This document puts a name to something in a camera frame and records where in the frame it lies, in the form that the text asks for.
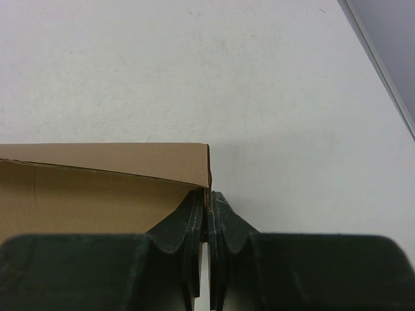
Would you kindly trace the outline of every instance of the cardboard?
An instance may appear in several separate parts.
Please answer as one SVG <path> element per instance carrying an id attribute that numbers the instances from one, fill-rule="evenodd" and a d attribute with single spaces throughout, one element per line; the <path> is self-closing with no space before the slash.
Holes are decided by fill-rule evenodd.
<path id="1" fill-rule="evenodd" d="M 0 243 L 25 233 L 144 233 L 210 184 L 205 144 L 0 145 Z"/>

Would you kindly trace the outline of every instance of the white surface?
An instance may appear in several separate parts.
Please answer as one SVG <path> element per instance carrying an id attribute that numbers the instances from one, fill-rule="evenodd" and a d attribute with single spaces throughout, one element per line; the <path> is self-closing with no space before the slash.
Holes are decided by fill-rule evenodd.
<path id="1" fill-rule="evenodd" d="M 209 143 L 213 188 L 259 230 L 382 234 L 414 262 L 415 144 L 335 0 L 0 15 L 0 142 Z"/>

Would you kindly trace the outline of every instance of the cardboard box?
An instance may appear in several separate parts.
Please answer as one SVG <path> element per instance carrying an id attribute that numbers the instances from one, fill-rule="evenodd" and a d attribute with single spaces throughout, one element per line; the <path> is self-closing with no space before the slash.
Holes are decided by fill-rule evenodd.
<path id="1" fill-rule="evenodd" d="M 0 145 L 0 244 L 24 233 L 144 233 L 210 185 L 206 144 Z"/>

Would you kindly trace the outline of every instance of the gray wall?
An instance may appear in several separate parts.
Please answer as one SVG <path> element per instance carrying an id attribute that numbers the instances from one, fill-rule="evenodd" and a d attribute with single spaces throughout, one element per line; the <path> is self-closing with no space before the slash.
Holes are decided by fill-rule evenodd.
<path id="1" fill-rule="evenodd" d="M 407 126 L 415 132 L 415 1 L 340 0 Z"/>

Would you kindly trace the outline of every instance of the box flap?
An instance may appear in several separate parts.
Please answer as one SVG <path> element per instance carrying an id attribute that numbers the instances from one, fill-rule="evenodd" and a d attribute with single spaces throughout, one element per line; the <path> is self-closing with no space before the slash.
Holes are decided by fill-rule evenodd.
<path id="1" fill-rule="evenodd" d="M 211 184 L 209 146 L 198 143 L 0 144 L 0 159 Z"/>

